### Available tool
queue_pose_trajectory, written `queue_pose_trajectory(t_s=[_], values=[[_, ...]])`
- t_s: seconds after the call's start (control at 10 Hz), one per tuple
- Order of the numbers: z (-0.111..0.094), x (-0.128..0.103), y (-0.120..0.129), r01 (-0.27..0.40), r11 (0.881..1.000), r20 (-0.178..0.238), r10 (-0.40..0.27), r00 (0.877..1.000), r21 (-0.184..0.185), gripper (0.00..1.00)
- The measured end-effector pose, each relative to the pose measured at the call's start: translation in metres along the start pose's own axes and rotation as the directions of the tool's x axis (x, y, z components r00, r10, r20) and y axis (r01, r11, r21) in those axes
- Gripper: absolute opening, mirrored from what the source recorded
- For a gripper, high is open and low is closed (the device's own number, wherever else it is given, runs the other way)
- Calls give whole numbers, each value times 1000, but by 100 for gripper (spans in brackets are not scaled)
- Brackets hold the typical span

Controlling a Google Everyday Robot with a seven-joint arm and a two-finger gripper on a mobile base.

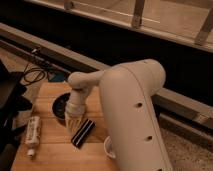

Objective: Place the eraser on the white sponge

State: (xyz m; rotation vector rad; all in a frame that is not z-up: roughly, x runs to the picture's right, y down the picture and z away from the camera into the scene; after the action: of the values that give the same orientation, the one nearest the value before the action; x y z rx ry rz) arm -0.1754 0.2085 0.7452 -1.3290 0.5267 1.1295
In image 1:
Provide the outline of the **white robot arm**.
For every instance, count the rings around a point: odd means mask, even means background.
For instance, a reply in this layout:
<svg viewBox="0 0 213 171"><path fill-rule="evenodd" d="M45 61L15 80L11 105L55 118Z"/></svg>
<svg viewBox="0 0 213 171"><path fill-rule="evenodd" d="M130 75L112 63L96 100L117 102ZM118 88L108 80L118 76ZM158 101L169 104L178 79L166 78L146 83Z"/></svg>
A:
<svg viewBox="0 0 213 171"><path fill-rule="evenodd" d="M119 171L173 171L152 103L165 78L163 66L153 59L70 74L71 95L65 108L68 130L74 130L77 118L85 113L87 97L97 86Z"/></svg>

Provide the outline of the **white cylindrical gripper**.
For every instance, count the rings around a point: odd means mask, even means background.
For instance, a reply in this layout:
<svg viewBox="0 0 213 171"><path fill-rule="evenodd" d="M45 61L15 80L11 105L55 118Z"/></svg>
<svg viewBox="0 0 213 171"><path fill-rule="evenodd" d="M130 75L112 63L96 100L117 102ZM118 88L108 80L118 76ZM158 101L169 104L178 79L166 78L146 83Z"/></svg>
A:
<svg viewBox="0 0 213 171"><path fill-rule="evenodd" d="M82 124L83 114L86 111L86 98L87 95L80 90L72 90L69 100L65 107L65 123L69 133L72 133L72 118L73 130L76 131Z"/></svg>

